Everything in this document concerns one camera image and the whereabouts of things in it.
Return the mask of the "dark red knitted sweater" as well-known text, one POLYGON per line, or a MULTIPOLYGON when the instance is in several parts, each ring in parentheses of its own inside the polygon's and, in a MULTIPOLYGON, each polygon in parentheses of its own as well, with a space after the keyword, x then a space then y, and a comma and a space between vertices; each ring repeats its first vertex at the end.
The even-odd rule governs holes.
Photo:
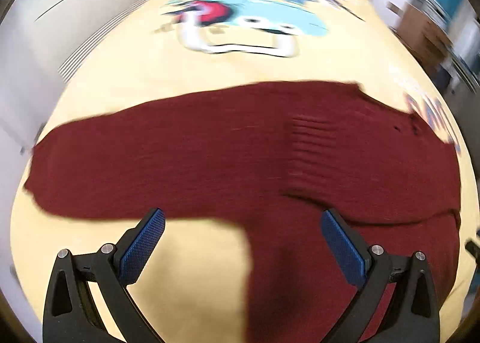
POLYGON ((439 302, 454 286, 455 147, 416 113, 358 85, 263 82, 146 102, 51 130, 24 187, 54 215, 215 218, 241 226, 253 269, 249 342, 318 342, 352 298, 320 234, 334 208, 366 241, 429 260, 439 302))

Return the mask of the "brown wooden dresser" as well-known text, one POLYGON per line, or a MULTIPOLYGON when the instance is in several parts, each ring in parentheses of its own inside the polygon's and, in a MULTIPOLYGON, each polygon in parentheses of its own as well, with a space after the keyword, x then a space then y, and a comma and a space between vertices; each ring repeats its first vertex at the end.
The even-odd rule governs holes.
POLYGON ((429 77, 433 77, 440 64, 448 57, 451 40, 424 11, 407 3, 394 35, 408 49, 429 77))

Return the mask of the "white wardrobe doors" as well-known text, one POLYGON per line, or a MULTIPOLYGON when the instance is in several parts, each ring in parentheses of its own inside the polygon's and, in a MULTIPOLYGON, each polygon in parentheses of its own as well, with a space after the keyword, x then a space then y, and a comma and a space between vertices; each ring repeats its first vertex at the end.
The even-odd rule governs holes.
POLYGON ((185 93, 170 0, 14 0, 1 21, 1 292, 22 302, 11 210, 58 124, 185 93))

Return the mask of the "yellow dinosaur print bedsheet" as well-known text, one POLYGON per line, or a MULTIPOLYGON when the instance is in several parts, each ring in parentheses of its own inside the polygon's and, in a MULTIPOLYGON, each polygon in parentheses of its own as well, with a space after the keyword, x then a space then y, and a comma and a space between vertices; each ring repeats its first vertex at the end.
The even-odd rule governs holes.
POLYGON ((134 301, 169 342, 317 342, 354 295, 321 235, 337 208, 422 251, 440 339, 461 322, 479 226, 465 142, 370 0, 142 0, 59 69, 65 88, 11 212, 42 316, 58 252, 151 207, 166 229, 134 301))

